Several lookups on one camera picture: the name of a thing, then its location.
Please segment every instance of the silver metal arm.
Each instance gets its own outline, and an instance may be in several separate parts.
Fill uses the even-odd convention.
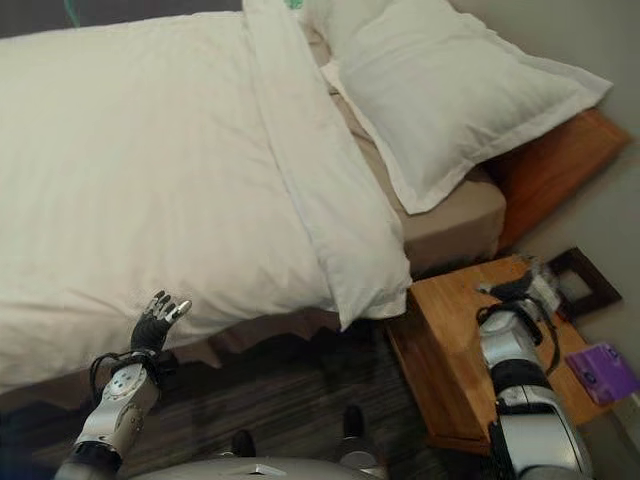
[[[87,418],[75,445],[103,443],[124,458],[159,397],[160,390],[141,363],[118,370],[105,387],[100,405]]]
[[[518,282],[481,290],[504,302],[480,328],[498,400],[498,420],[490,426],[492,450],[504,478],[535,478],[533,472],[541,467],[553,467],[558,479],[593,475],[586,446],[535,348],[542,339],[536,323],[559,304],[554,287],[548,274],[535,267]]]
[[[115,367],[117,371],[105,386],[99,405],[87,418],[54,480],[116,478],[145,417],[160,398],[157,358],[166,335],[191,307],[190,301],[176,306],[170,300],[164,291],[159,292],[143,312],[131,335],[133,351],[121,360],[120,368]]]

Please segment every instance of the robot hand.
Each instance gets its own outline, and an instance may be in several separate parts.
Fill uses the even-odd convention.
[[[189,300],[178,306],[170,301],[164,290],[151,299],[131,334],[131,350],[162,351],[169,329],[191,308]]]

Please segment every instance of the white bedding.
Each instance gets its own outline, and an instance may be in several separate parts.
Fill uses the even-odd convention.
[[[0,393],[316,306],[404,310],[402,232],[281,0],[0,41]]]

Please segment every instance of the pillowcase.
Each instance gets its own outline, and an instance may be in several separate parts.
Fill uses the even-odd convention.
[[[594,106],[611,87],[524,54],[446,0],[396,0],[338,65],[325,76],[375,141],[409,214],[431,210],[475,165]]]
[[[356,32],[379,16],[392,0],[305,0],[304,22],[311,25],[339,57]]]

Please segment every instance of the dark carpet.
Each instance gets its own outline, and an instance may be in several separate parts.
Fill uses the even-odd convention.
[[[251,430],[260,455],[330,459],[348,404],[364,410],[391,478],[493,478],[485,458],[425,446],[413,397],[379,324],[372,325],[360,322],[340,336],[323,330],[311,342],[273,338],[229,356],[221,370],[181,366],[147,419],[122,478],[212,458],[228,449],[239,429]],[[88,406],[65,412],[37,404],[5,414],[2,478],[17,478],[8,472],[18,468],[32,472],[20,478],[50,478],[88,412]]]

